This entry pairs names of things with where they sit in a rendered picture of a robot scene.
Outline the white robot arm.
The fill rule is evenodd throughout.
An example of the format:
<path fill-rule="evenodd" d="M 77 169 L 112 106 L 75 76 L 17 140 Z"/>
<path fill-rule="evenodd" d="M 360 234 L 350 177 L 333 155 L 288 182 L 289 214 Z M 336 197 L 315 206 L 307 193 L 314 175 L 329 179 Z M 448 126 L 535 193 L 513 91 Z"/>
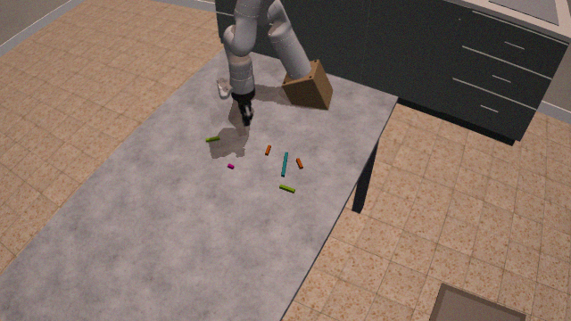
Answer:
<path fill-rule="evenodd" d="M 257 21 L 259 26 L 274 21 L 268 38 L 290 79 L 303 78 L 310 73 L 310 61 L 294 34 L 280 0 L 237 0 L 234 19 L 236 25 L 229 26 L 223 34 L 230 79 L 217 79 L 221 100 L 228 99 L 232 92 L 245 95 L 254 89 L 249 53 L 255 45 Z"/>

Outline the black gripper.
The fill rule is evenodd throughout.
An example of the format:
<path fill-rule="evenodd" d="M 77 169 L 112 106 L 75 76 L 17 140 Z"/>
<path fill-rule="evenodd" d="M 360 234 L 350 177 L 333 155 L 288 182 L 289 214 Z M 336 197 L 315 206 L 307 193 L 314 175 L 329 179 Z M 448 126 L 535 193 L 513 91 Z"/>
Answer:
<path fill-rule="evenodd" d="M 238 95 L 235 93 L 231 93 L 232 98 L 238 102 L 239 110 L 242 114 L 242 121 L 244 122 L 244 126 L 250 126 L 250 120 L 252 119 L 252 102 L 251 100 L 255 96 L 255 86 L 252 92 L 245 94 L 245 95 Z M 246 113 L 245 113 L 246 111 Z"/>

